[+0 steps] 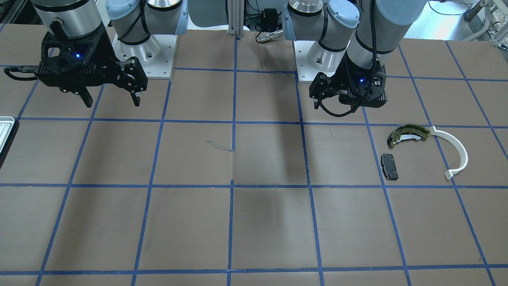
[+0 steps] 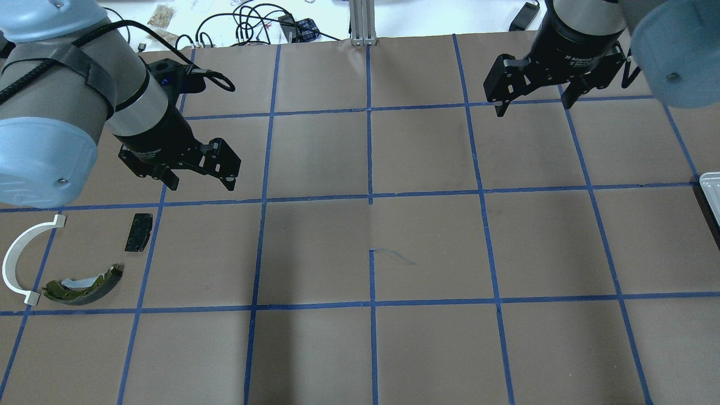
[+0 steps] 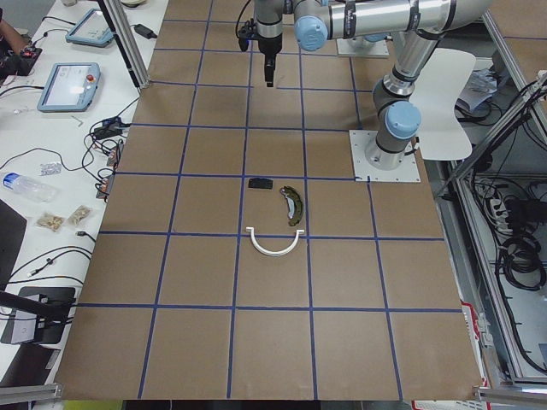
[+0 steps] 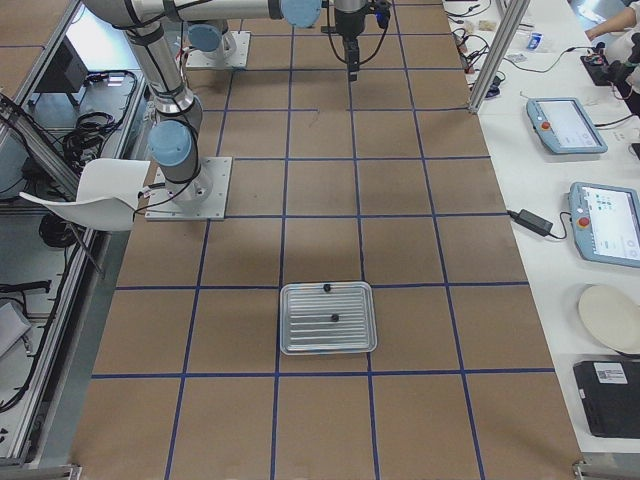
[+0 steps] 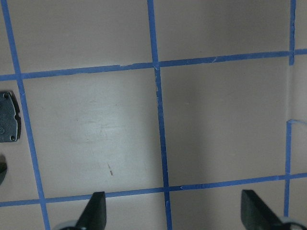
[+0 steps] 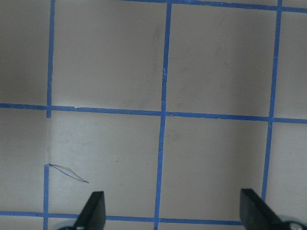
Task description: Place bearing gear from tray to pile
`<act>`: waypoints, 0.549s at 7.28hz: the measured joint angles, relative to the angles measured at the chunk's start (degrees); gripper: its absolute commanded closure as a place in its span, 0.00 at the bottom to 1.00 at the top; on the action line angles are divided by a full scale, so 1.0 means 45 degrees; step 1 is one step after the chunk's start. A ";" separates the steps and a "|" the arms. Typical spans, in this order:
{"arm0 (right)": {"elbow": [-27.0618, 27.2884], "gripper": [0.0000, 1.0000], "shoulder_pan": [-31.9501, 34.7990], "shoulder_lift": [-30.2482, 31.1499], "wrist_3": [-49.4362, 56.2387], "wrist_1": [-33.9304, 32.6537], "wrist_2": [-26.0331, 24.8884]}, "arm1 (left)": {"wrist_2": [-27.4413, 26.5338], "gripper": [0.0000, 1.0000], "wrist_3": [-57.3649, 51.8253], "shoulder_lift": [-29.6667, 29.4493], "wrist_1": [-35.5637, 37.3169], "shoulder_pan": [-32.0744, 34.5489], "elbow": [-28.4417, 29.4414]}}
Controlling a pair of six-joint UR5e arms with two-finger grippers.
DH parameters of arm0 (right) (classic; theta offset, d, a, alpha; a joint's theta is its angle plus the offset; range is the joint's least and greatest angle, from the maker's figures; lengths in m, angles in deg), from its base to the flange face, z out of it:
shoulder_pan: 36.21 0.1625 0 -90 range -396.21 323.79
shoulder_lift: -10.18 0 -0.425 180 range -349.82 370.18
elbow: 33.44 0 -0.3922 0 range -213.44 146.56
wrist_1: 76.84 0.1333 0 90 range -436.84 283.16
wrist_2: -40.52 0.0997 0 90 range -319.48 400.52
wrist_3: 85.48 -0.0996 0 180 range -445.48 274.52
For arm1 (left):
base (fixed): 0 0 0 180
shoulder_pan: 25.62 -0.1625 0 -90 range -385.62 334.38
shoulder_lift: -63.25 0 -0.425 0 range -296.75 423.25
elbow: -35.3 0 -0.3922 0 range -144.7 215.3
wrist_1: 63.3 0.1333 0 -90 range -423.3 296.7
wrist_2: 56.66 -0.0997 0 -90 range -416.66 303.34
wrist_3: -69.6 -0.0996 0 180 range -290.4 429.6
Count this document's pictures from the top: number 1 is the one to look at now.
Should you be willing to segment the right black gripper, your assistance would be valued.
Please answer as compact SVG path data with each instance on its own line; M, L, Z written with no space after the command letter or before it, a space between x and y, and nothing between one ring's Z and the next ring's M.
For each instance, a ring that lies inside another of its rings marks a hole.
M51 24L43 38L37 78L49 87L78 89L78 96L87 108L94 103L87 87L110 83L129 89L134 105L139 107L142 89L148 85L138 58L116 57L103 24L74 38L67 36L62 24Z

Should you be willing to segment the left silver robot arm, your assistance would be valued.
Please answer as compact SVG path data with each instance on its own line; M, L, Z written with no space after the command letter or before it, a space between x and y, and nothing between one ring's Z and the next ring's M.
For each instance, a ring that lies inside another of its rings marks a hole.
M313 41L318 51L342 54L332 76L323 70L310 85L314 108L338 97L354 113L387 101L385 63L419 18L425 0L289 0L282 11L284 37Z

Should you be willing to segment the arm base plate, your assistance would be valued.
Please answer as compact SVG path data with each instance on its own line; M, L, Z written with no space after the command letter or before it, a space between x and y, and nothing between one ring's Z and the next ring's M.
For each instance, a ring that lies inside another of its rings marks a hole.
M333 76L345 53L323 49L317 41L294 41L293 46L299 83L311 83L319 72Z
M116 56L126 60L135 56L140 60L149 79L170 79L176 52L176 35L151 35L144 43L127 45L115 35L112 42Z

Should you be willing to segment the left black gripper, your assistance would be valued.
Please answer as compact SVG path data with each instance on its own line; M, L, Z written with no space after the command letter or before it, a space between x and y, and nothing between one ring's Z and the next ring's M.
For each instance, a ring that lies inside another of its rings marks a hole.
M366 94L366 89L371 80L370 69L357 66L348 55L341 60L335 74L328 77L325 73L319 72L310 85L310 98L318 108L318 101L338 96L341 104L357 105L362 97L365 101L361 104L364 107L379 108L387 101L385 92L386 72L385 67L376 62L377 69L374 74L372 91Z

